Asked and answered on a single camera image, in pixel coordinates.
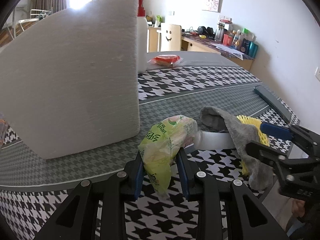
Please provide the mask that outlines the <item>person's right hand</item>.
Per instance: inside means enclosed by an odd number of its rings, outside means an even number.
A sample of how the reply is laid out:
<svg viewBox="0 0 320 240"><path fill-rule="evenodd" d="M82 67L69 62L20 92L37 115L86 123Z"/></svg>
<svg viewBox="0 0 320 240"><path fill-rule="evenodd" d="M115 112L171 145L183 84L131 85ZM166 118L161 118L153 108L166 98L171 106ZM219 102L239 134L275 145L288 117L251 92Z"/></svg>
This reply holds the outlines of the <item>person's right hand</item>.
<svg viewBox="0 0 320 240"><path fill-rule="evenodd" d="M309 207L305 204L306 202L303 200L292 200L291 212L293 217L302 219L308 213Z"/></svg>

